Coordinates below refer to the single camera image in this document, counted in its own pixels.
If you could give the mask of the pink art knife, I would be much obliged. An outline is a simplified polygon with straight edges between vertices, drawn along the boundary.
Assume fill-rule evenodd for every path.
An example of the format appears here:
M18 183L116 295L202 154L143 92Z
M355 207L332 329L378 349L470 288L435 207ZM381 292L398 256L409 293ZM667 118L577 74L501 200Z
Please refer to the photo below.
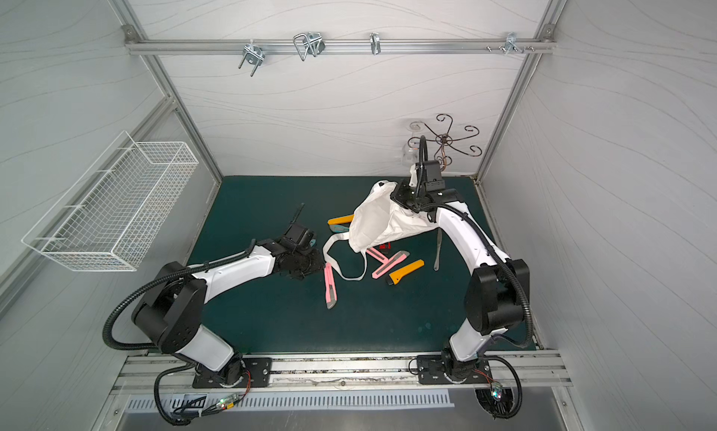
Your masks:
M325 283L325 301L328 310L331 310L337 302L336 285L334 281L333 269L330 263L324 266L324 283Z

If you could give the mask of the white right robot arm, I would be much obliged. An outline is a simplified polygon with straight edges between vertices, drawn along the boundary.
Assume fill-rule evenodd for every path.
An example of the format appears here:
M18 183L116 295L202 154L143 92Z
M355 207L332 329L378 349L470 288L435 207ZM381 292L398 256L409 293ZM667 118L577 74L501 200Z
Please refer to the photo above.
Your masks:
M525 349L534 343L530 309L530 269L525 261L512 259L493 244L455 189L429 191L412 187L407 179L393 190L390 199L448 235L470 272L464 311L466 318L434 363L421 356L420 369L431 380L464 384L487 360L485 352L497 341Z

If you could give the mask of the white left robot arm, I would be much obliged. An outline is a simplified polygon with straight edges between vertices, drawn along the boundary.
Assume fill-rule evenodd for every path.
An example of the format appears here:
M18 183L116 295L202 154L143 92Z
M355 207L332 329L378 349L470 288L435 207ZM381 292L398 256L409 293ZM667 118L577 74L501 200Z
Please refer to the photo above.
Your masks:
M103 326L104 344L114 350L155 348L171 354L213 380L215 386L234 387L243 382L246 364L241 353L203 325L205 304L234 288L275 273L302 280L322 270L324 258L317 247L289 247L280 239L253 241L241 253L201 265L172 262L154 280L132 292L115 307ZM133 324L147 342L118 341L113 328L134 302Z

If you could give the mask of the white printed tote bag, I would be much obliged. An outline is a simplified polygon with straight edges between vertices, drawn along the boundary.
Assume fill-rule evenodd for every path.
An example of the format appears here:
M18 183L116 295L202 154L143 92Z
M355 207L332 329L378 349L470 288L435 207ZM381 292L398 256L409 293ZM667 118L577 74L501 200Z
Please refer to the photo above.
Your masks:
M334 233L323 246L323 257L336 273L346 281L360 281L366 274L366 253L370 247L386 242L396 242L405 238L437 229L438 225L429 221L426 213L415 213L401 207L390 195L399 186L387 180L375 183L369 196L354 211L349 230ZM363 258L363 272L358 277L343 275L339 263L330 255L330 248L336 242L348 242L349 247Z

